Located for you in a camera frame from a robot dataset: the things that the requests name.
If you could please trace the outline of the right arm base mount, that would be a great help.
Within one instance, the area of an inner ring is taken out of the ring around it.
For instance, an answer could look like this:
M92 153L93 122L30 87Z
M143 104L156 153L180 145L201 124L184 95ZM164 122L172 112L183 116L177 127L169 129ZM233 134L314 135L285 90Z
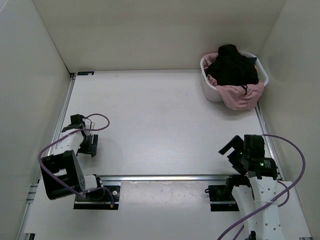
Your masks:
M238 205L232 196L233 185L209 185L204 190L209 195L211 212L238 212Z

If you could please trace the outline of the navy blue garment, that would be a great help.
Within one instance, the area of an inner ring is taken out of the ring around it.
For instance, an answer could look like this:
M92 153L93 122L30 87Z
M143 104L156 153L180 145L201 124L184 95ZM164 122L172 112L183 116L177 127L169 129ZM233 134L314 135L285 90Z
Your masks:
M256 57L247 57L247 63L249 65L254 66L256 64L257 58Z

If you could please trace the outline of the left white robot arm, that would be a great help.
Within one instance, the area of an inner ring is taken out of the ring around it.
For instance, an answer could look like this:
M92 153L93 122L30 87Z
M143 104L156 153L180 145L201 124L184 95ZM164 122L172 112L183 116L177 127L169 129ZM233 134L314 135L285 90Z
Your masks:
M85 175L80 167L78 154L97 154L98 135L77 132L71 134L66 131L64 139L56 144L49 156L41 158L42 164L52 173L49 175L42 170L42 178L46 194L50 200L72 195L71 190L83 194L87 193L93 200L100 200L105 194L101 178L96 175Z

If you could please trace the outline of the pink trousers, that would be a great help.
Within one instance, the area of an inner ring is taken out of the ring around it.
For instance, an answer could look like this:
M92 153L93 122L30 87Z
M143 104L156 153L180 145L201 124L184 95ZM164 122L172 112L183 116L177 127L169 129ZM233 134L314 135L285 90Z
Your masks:
M234 86L234 85L217 85L217 81L207 75L210 83L220 93L223 103L232 110L252 110L257 106L259 98L264 91L264 83L259 80L258 84L248 84L247 86Z

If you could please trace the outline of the dark label sticker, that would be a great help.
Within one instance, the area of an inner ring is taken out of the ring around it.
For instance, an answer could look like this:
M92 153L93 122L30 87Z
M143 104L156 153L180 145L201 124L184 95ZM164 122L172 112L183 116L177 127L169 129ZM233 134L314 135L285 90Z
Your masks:
M94 75L94 71L79 71L77 73L78 76L93 76Z

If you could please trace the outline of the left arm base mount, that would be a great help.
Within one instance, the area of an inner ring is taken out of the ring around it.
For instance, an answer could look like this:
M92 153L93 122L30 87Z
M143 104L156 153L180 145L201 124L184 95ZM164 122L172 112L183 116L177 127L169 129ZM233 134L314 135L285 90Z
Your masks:
M110 191L113 202L111 202L111 196L105 189L100 189L95 192L86 194L86 198L79 198L78 196L74 199L73 209L74 210L109 210L116 211L120 205L121 195L121 183L104 181L103 186L108 188Z

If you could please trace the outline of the black trousers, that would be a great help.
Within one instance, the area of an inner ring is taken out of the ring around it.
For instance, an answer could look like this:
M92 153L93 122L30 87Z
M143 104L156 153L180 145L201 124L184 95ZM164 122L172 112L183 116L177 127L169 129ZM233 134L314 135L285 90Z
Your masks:
M248 64L247 57L233 44L218 48L218 56L215 62L208 66L206 73L214 78L219 86L246 86L259 82L255 65Z

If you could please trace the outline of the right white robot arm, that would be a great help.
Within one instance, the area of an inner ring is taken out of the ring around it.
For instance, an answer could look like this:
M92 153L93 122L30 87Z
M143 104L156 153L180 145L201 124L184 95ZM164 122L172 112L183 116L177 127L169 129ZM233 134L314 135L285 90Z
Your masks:
M220 151L228 155L232 167L238 172L226 180L224 194L235 200L241 217L243 235L248 240L283 240L277 195L277 166L265 156L262 136L236 135Z

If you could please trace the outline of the white laundry basket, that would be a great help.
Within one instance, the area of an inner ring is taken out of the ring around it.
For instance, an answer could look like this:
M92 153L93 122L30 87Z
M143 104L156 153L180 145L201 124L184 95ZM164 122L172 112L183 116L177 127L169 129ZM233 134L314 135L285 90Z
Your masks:
M246 56L247 58L255 59L255 67L257 69L258 78L263 82L264 86L266 87L269 83L269 76L267 75L265 69L263 68L259 58L251 52L241 51L240 53L243 56ZM212 103L223 102L223 99L219 91L216 89L215 86L213 86L210 83L205 71L205 68L207 68L208 65L213 63L217 56L218 56L218 52L208 53L204 55L200 60L200 70L201 70L201 76L203 78L203 80L200 81L201 86L202 86L205 97Z

